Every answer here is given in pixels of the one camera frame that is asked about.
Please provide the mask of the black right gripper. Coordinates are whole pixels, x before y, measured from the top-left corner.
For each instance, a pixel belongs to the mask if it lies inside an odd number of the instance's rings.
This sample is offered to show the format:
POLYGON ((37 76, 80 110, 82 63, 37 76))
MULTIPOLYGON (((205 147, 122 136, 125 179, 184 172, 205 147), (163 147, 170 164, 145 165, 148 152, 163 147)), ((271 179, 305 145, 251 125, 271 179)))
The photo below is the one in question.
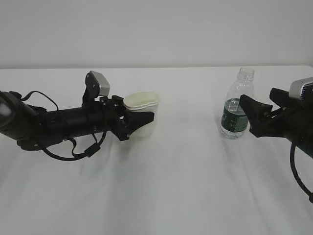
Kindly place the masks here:
POLYGON ((313 105, 291 98, 289 91, 272 88, 269 98, 280 108, 241 95, 239 105, 257 138, 286 138, 308 156, 313 156, 313 105))

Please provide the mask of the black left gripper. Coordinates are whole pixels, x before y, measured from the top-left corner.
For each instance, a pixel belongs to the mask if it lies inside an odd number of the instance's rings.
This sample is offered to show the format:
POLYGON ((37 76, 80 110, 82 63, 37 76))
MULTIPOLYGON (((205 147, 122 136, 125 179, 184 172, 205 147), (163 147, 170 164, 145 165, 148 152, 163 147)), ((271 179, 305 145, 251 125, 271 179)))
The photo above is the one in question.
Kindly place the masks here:
POLYGON ((154 112, 131 112, 124 105, 124 98, 113 95, 100 97, 103 105, 106 129, 120 141, 126 141, 130 135, 145 135, 155 119, 154 112))

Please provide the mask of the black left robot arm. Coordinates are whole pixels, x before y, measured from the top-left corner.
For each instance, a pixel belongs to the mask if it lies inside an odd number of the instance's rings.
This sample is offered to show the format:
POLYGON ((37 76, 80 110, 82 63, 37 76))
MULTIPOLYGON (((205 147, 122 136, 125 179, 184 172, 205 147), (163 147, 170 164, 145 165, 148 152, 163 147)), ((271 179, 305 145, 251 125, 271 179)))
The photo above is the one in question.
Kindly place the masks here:
POLYGON ((0 93, 1 134, 15 140, 25 151, 40 151, 71 138, 97 133, 113 133, 126 141, 139 128, 155 119, 154 112, 132 112, 122 97, 103 97, 81 107, 48 111, 26 104, 13 92, 0 93))

